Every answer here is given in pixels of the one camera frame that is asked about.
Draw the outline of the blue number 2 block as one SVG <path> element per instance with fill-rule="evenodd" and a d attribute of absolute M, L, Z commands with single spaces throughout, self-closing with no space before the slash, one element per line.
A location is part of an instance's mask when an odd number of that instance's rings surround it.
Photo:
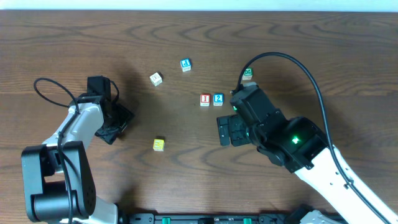
<path fill-rule="evenodd" d="M 213 95 L 213 105 L 214 106 L 222 106 L 224 103 L 224 94 L 217 93 Z"/>

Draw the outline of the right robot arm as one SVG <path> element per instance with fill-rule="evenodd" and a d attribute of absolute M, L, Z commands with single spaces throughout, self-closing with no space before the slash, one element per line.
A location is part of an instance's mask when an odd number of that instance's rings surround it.
<path fill-rule="evenodd" d="M 392 211 L 351 169 L 326 135 L 304 117 L 287 120 L 280 111 L 261 123 L 239 115 L 217 119 L 220 143 L 253 144 L 257 151 L 314 188 L 348 223 L 397 223 Z"/>

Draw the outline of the red letter I block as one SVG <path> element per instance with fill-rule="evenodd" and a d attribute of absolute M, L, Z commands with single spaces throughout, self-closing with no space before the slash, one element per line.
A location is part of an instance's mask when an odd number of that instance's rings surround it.
<path fill-rule="evenodd" d="M 200 95 L 200 106 L 209 106 L 211 100 L 210 94 L 202 94 Z"/>

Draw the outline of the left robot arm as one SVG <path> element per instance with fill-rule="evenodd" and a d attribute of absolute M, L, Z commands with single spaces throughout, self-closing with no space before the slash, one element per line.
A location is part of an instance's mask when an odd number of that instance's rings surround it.
<path fill-rule="evenodd" d="M 114 203 L 99 198 L 86 155 L 97 136 L 108 144 L 133 114 L 103 96 L 73 100 L 56 132 L 21 154 L 25 209 L 32 222 L 129 223 Z"/>

